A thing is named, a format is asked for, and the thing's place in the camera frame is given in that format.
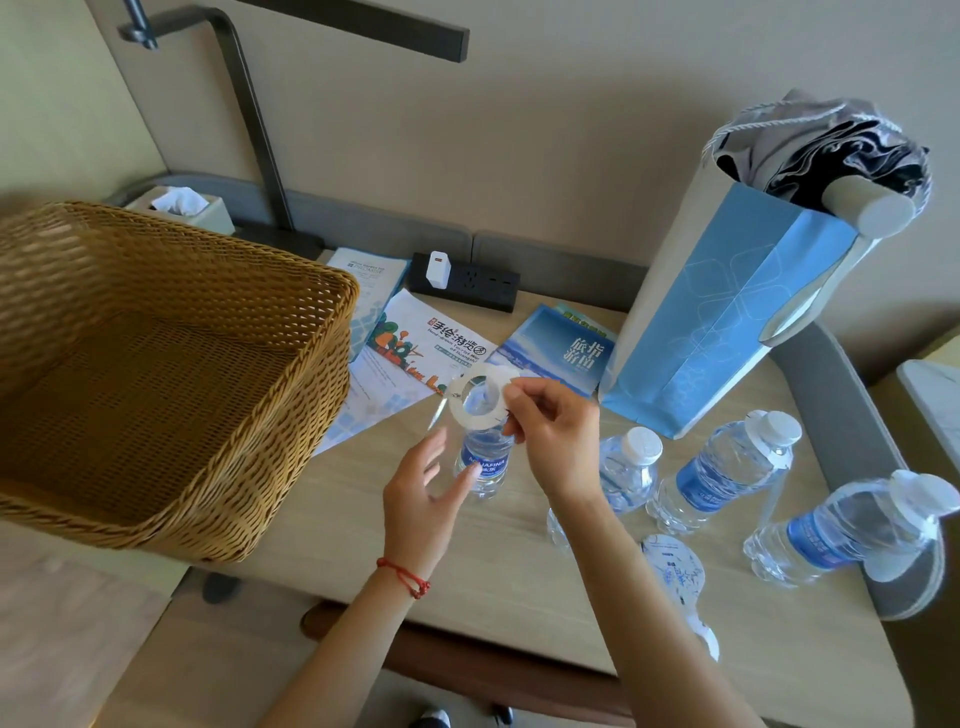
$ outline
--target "power strip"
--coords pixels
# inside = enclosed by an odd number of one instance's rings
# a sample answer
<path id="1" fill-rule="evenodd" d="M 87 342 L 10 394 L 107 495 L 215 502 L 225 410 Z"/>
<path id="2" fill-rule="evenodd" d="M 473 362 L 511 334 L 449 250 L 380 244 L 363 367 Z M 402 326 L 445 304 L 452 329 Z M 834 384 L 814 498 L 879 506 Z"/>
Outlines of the power strip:
<path id="1" fill-rule="evenodd" d="M 436 296 L 460 303 L 482 305 L 497 311 L 514 312 L 516 291 L 520 287 L 520 274 L 484 268 L 471 263 L 450 261 L 450 279 L 446 288 L 434 288 L 426 279 L 426 267 L 430 256 L 414 253 L 407 272 L 407 290 L 424 296 Z"/>

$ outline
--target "shopping bag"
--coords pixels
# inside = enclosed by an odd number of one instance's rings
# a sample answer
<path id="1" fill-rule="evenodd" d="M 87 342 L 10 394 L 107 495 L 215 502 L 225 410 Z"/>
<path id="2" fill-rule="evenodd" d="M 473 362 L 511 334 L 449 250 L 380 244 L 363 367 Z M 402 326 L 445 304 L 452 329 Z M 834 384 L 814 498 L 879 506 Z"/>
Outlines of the shopping bag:
<path id="1" fill-rule="evenodd" d="M 735 182 L 707 156 L 619 335 L 601 403 L 683 437 L 812 320 L 874 243 L 837 217 Z"/>

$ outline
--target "plastic water bottle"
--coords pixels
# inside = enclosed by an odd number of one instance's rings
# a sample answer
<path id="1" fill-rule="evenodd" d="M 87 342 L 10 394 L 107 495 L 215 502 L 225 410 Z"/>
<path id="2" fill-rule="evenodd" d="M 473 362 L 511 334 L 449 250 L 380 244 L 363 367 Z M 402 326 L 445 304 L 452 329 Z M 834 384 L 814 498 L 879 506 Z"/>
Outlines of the plastic water bottle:
<path id="1" fill-rule="evenodd" d="M 960 493 L 944 479 L 895 471 L 848 483 L 809 513 L 765 525 L 743 552 L 757 576 L 787 587 L 858 561 L 875 581 L 892 581 L 939 538 L 940 519 L 957 510 Z"/>
<path id="2" fill-rule="evenodd" d="M 477 384 L 467 392 L 464 409 L 471 415 L 487 414 L 493 409 L 493 403 L 487 399 L 486 383 Z M 507 474 L 507 463 L 513 447 L 514 437 L 503 434 L 503 425 L 490 429 L 469 429 L 464 435 L 457 461 L 453 464 L 453 474 L 458 474 L 475 462 L 480 463 L 482 470 L 472 491 L 480 498 L 491 497 L 499 490 Z"/>
<path id="3" fill-rule="evenodd" d="M 660 482 L 647 513 L 666 533 L 690 533 L 734 498 L 779 488 L 802 435 L 785 412 L 755 410 L 723 425 L 679 473 Z"/>
<path id="4" fill-rule="evenodd" d="M 646 427 L 633 427 L 625 435 L 600 441 L 600 487 L 617 516 L 635 511 L 650 498 L 662 454 L 660 437 Z M 554 544 L 569 548 L 552 508 L 546 514 L 546 530 Z"/>

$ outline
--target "woven basket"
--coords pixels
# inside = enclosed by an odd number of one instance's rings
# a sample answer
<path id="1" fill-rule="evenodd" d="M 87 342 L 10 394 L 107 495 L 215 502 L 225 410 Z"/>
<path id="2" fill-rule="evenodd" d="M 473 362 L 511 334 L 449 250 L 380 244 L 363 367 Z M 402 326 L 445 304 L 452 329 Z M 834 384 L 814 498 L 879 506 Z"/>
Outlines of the woven basket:
<path id="1" fill-rule="evenodd" d="M 343 271 L 117 207 L 0 221 L 0 516 L 238 561 L 349 387 Z"/>

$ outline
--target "wooden tabletop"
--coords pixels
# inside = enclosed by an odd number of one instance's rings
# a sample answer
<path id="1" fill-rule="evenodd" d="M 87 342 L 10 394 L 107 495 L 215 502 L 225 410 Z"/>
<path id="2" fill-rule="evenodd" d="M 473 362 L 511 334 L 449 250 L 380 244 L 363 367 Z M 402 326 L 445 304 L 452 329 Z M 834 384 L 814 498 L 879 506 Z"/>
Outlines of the wooden tabletop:
<path id="1" fill-rule="evenodd" d="M 458 323 L 504 341 L 539 303 L 520 293 L 513 314 L 423 297 Z M 575 307 L 619 329 L 624 314 Z M 381 555 L 381 493 L 400 456 L 424 434 L 437 406 L 430 397 L 315 457 L 284 500 L 263 540 L 245 561 L 223 571 L 349 602 Z M 749 410 L 779 409 L 799 419 L 782 373 L 767 358 L 680 441 L 664 441 L 660 474 L 691 458 L 710 433 Z M 625 432 L 627 420 L 602 410 L 601 436 Z M 462 429 L 450 428 L 441 488 L 452 479 Z M 795 462 L 776 517 L 802 513 L 827 495 L 809 442 Z M 701 618 L 713 628 L 721 666 L 764 717 L 803 728 L 908 728 L 909 697 L 859 570 L 828 574 L 795 590 L 760 581 L 741 548 L 764 496 L 720 511 L 686 542 L 706 567 Z M 500 492 L 468 499 L 428 598 L 411 619 L 570 663 L 613 672 L 573 558 L 546 535 L 547 501 L 518 447 Z M 624 517 L 638 539 L 655 532 L 642 509 Z M 650 655 L 655 667 L 657 656 Z"/>

